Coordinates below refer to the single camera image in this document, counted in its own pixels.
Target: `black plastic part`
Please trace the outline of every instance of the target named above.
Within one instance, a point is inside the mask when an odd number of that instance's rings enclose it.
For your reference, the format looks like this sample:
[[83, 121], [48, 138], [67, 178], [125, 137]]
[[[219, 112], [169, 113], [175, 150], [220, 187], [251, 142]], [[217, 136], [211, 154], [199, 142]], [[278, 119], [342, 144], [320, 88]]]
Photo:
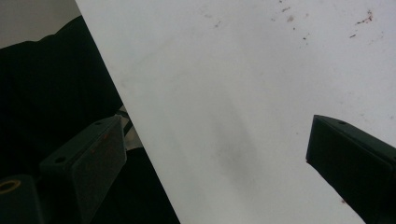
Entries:
[[14, 175], [0, 180], [0, 223], [44, 224], [31, 176]]
[[396, 223], [396, 148], [314, 116], [306, 160], [366, 223]]
[[123, 131], [124, 131], [124, 136], [126, 136], [126, 134], [128, 134], [129, 130], [131, 130], [131, 128], [132, 128], [133, 126], [134, 126], [134, 125], [132, 124], [132, 122], [131, 122], [130, 120], [128, 120], [128, 122], [126, 123], [126, 125], [125, 125], [125, 127], [124, 127], [124, 129], [123, 129]]
[[42, 161], [51, 222], [90, 223], [125, 162], [120, 116], [96, 121]]

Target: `gray wall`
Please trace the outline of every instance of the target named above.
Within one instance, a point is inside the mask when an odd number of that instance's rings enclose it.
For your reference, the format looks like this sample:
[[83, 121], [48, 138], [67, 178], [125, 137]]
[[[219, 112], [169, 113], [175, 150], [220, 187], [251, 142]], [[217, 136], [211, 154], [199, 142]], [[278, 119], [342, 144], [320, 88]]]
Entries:
[[0, 48], [52, 35], [79, 15], [74, 0], [1, 0]]

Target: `white surface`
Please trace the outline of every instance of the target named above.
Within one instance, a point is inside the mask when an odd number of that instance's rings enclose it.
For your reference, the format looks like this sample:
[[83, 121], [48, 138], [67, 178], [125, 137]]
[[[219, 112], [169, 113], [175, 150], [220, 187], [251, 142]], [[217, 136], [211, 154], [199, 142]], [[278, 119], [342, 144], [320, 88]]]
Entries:
[[304, 157], [314, 114], [396, 146], [395, 1], [78, 6], [182, 223], [363, 223]]
[[79, 15], [74, 0], [1, 0], [0, 49], [53, 35]]

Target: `dark fabric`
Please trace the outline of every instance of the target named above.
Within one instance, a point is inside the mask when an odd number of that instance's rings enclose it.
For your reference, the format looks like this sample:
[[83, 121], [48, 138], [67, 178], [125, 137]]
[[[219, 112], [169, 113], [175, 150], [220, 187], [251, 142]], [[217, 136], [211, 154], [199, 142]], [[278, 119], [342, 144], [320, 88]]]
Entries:
[[[0, 49], [0, 178], [38, 177], [51, 152], [121, 105], [82, 17]], [[92, 223], [179, 223], [143, 148], [128, 152]]]
[[179, 223], [145, 149], [130, 150], [127, 156], [92, 224]]
[[0, 178], [37, 164], [122, 101], [82, 19], [0, 49]]

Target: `black device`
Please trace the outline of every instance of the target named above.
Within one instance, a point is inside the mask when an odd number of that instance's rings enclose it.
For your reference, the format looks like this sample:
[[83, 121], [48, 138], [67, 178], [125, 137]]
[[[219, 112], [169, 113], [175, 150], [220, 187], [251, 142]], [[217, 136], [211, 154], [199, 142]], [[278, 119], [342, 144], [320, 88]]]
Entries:
[[0, 180], [0, 223], [91, 222], [126, 162], [120, 116], [101, 119], [49, 155], [41, 176]]
[[315, 115], [306, 161], [366, 223], [396, 223], [396, 148]]

